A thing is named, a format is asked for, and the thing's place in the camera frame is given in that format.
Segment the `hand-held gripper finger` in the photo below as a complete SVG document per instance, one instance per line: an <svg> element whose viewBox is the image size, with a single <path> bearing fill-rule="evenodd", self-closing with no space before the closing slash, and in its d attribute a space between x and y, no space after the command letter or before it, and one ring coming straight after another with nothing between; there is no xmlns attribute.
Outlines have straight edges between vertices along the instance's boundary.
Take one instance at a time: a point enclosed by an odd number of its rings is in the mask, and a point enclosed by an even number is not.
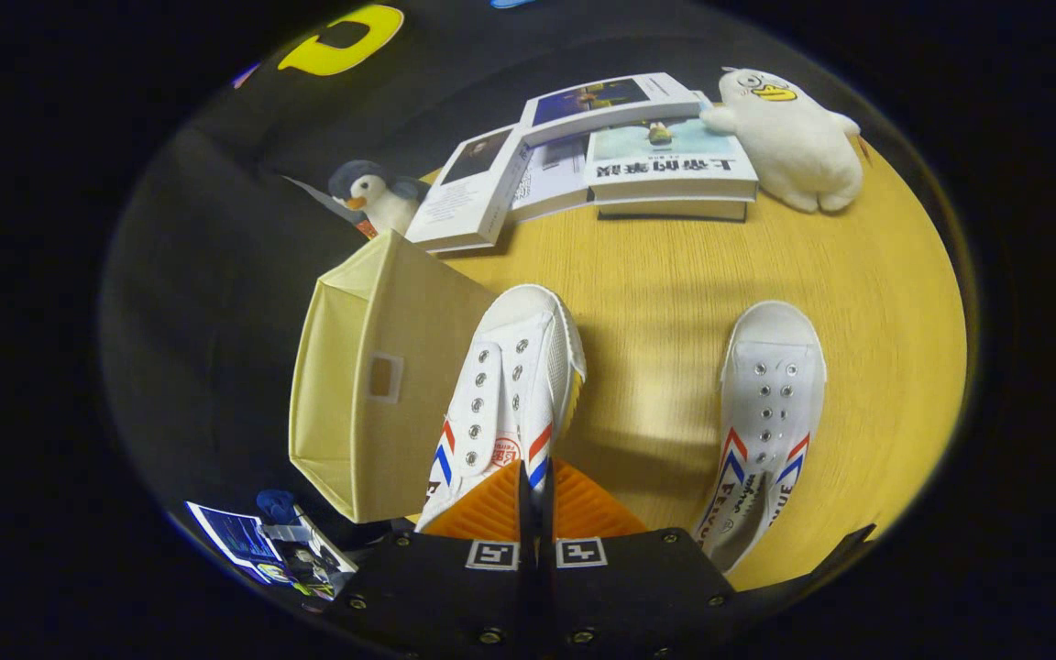
<svg viewBox="0 0 1056 660"><path fill-rule="evenodd" d="M390 533L322 615L367 659L525 659L532 654L534 543L523 464L483 486L511 498L495 533Z"/></svg>
<svg viewBox="0 0 1056 660"><path fill-rule="evenodd" d="M682 527L648 529L555 459L542 501L555 659L722 659L733 588Z"/></svg>

